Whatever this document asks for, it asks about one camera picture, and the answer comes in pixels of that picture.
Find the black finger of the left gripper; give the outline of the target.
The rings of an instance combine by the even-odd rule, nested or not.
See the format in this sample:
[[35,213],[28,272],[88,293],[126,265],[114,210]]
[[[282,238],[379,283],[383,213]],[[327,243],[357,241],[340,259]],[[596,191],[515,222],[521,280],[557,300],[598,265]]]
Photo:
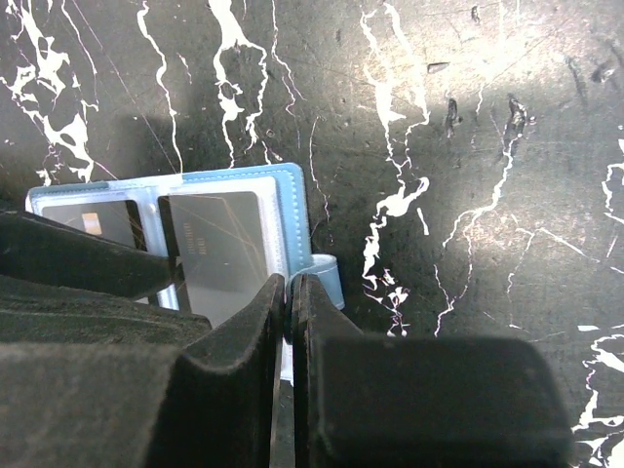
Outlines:
[[200,315],[98,292],[3,276],[3,343],[188,345],[212,330]]
[[154,294],[174,281],[165,257],[36,214],[7,210],[1,212],[1,274],[125,298]]

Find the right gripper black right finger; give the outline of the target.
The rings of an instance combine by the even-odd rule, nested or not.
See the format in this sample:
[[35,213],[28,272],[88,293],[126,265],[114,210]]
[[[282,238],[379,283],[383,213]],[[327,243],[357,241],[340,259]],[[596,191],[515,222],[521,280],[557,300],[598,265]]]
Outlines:
[[566,467],[573,457],[554,376],[525,341],[364,332],[301,274],[292,347],[299,467]]

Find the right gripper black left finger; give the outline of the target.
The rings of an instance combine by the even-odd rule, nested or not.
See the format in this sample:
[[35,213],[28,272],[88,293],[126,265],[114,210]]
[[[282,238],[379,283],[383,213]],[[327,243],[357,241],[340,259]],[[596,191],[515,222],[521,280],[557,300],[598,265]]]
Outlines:
[[265,467],[284,280],[188,345],[1,341],[5,467]]

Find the blue leather card holder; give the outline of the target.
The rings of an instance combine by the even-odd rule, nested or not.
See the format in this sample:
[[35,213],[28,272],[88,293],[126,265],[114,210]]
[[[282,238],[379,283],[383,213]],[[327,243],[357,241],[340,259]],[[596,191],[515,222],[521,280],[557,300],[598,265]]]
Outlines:
[[206,317],[216,328],[246,306],[268,277],[321,280],[344,298],[334,256],[312,253],[302,169],[294,163],[35,187],[26,209],[135,201],[146,253],[165,257],[174,281],[142,303]]

